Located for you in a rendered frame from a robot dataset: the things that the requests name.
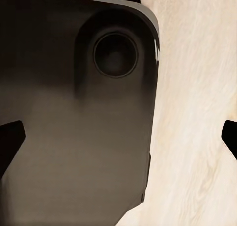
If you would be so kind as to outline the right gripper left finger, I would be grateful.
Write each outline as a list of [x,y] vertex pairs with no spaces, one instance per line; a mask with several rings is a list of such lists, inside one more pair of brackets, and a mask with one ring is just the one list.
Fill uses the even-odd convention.
[[21,120],[0,126],[0,179],[26,139]]

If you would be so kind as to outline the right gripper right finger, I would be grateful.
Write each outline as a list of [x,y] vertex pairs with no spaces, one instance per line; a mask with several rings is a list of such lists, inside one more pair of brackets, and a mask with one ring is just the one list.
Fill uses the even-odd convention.
[[237,159],[237,122],[225,121],[221,137]]

